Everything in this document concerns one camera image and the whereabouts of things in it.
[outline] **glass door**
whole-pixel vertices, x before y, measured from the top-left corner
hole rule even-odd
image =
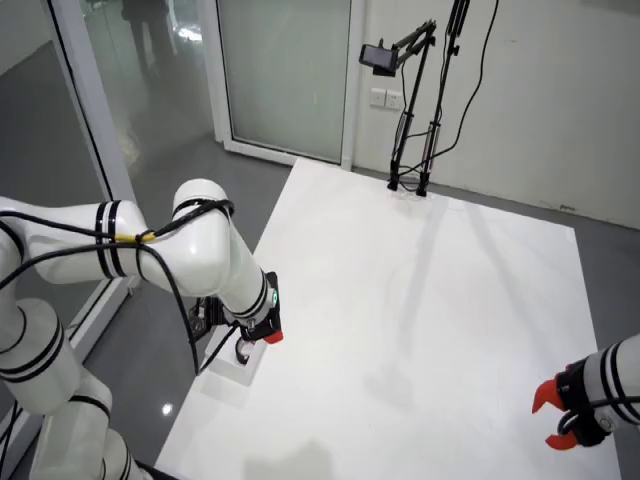
[[[68,25],[54,20],[51,2],[0,1],[0,195],[45,206],[133,198],[114,139],[94,123],[108,122],[83,101],[86,71],[63,47]],[[125,280],[51,285],[34,271],[18,280],[17,298],[41,298],[56,310],[84,360],[127,294]],[[13,397],[0,383],[0,448],[7,442]],[[22,409],[8,443],[8,478],[33,441],[41,418]]]
[[[279,163],[304,156],[350,168],[364,1],[208,3],[205,42],[225,148]]]

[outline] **black stripe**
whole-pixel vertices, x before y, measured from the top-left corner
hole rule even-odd
[[[253,305],[251,305],[251,307],[249,307],[244,312],[239,312],[239,313],[231,312],[231,314],[236,318],[250,317],[255,313],[256,310],[258,310],[259,308],[262,307],[262,305],[264,305],[264,302],[266,299],[267,299],[267,277],[264,275],[264,272],[262,272],[262,287],[260,288],[260,295],[258,295],[258,298],[256,299],[256,301],[253,303]]]
[[[4,350],[0,350],[0,355],[2,355],[3,353],[7,353],[10,352],[11,350],[13,350],[14,348],[16,348],[18,346],[18,344],[22,341],[22,339],[24,338],[24,332],[27,331],[27,316],[24,313],[24,310],[22,310],[20,307],[18,307],[18,310],[20,310],[20,313],[22,314],[22,332],[20,332],[20,336],[18,337],[18,339],[13,343],[13,345],[11,345],[10,347],[5,348]]]
[[[131,472],[131,454],[129,453],[129,447],[127,447],[126,444],[124,446],[124,450],[127,455],[127,460],[124,463],[124,469],[122,469],[120,480],[127,480],[127,478],[129,478],[129,473]]]
[[[22,240],[20,239],[18,234],[16,232],[14,232],[9,227],[9,225],[7,225],[4,222],[0,222],[0,230],[2,230],[4,233],[6,233],[9,236],[9,238],[13,241],[13,243],[16,244],[16,248],[18,249],[18,252],[20,253],[20,260],[24,260],[24,244],[22,243]]]
[[[26,382],[27,380],[31,380],[34,377],[37,377],[42,372],[44,372],[47,368],[49,368],[51,364],[56,360],[56,358],[58,358],[58,355],[60,354],[60,350],[62,350],[62,345],[64,345],[64,335],[61,333],[60,340],[58,341],[58,344],[55,350],[42,365],[40,365],[36,370],[22,377],[11,378],[11,379],[4,378],[4,381],[9,383],[22,383],[22,382]]]
[[[104,217],[104,209],[106,208],[109,202],[102,202],[100,206],[98,206],[98,210],[96,211],[96,232],[103,232],[102,230],[102,217]],[[96,238],[96,245],[102,245],[102,238]],[[109,267],[107,266],[107,259],[104,256],[104,250],[98,250],[98,262],[100,262],[100,268],[102,268],[102,274],[107,278],[113,278],[113,275],[109,272]]]
[[[120,205],[120,200],[116,200],[111,204],[111,210],[109,210],[109,225],[108,231],[110,234],[116,234],[116,213],[118,212],[118,205]],[[116,273],[120,277],[126,277],[124,271],[122,270],[122,265],[120,264],[120,256],[118,255],[118,249],[111,249],[111,261],[113,262],[113,268],[115,268]]]
[[[74,395],[69,399],[70,402],[79,402],[79,403],[88,403],[89,405],[93,405],[94,407],[98,407],[100,410],[104,412],[107,418],[111,418],[111,412],[107,406],[102,403],[100,400],[96,400],[93,397],[88,397],[86,395]]]
[[[622,382],[620,381],[620,376],[618,375],[618,348],[620,348],[620,343],[617,343],[613,350],[611,351],[611,376],[613,377],[613,385],[616,387],[618,397],[626,400],[627,396],[624,394],[624,388],[622,387]],[[640,421],[640,414],[638,411],[631,405],[629,402],[624,402],[623,405],[626,409],[635,417],[636,420]]]
[[[609,388],[609,381],[607,380],[607,354],[611,350],[611,347],[607,348],[600,358],[600,381],[602,382],[602,388],[604,389],[604,394],[607,397],[607,400],[611,400],[613,396],[611,395],[611,389]],[[625,422],[634,423],[627,415],[620,410],[619,405],[611,405],[611,408],[618,414],[620,418],[622,418]]]
[[[55,346],[57,345],[57,341],[62,336],[62,324],[60,322],[57,322],[56,330],[53,332],[51,340],[49,340],[47,346],[44,347],[44,349],[38,354],[37,357],[16,368],[2,368],[0,369],[0,373],[4,373],[7,375],[17,375],[19,373],[24,373],[26,370],[30,370],[38,363],[40,363],[51,352],[51,350],[55,348]]]

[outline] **microphone stand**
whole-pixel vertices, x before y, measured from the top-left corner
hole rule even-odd
[[[453,8],[451,9],[451,15],[449,16],[449,23],[447,24],[446,35],[449,37],[449,45],[447,48],[447,54],[445,63],[442,70],[442,76],[440,77],[440,90],[438,92],[438,101],[436,103],[436,111],[433,116],[433,121],[429,124],[429,130],[427,132],[427,138],[425,139],[424,151],[422,153],[422,170],[420,172],[420,183],[416,190],[416,194],[421,197],[427,196],[427,186],[429,185],[429,178],[431,177],[431,171],[433,170],[433,162],[436,155],[436,146],[438,144],[438,136],[440,135],[440,120],[442,119],[442,97],[444,96],[444,88],[447,83],[447,76],[449,75],[449,66],[451,64],[451,57],[458,56],[460,52],[460,46],[456,45],[456,39],[460,37],[464,21],[469,10],[469,3],[471,0],[455,0]],[[392,162],[392,179],[393,179],[393,162]]]

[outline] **white table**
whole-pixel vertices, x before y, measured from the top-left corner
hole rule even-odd
[[[299,160],[256,251],[284,341],[197,378],[157,467],[188,480],[610,479],[536,387],[596,350],[570,228]]]

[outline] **robotic arm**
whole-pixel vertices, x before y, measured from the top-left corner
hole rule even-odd
[[[25,410],[45,415],[31,478],[153,477],[109,430],[109,389],[76,360],[53,308],[16,302],[19,273],[32,264],[58,284],[139,275],[176,294],[183,317],[180,295],[215,297],[244,340],[276,343],[277,277],[258,266],[232,209],[202,179],[178,189],[172,221],[156,231],[128,201],[44,208],[0,197],[0,379]]]
[[[566,411],[558,434],[547,438],[556,450],[600,444],[614,430],[640,425],[640,335],[568,365],[536,391],[533,413],[545,403]]]

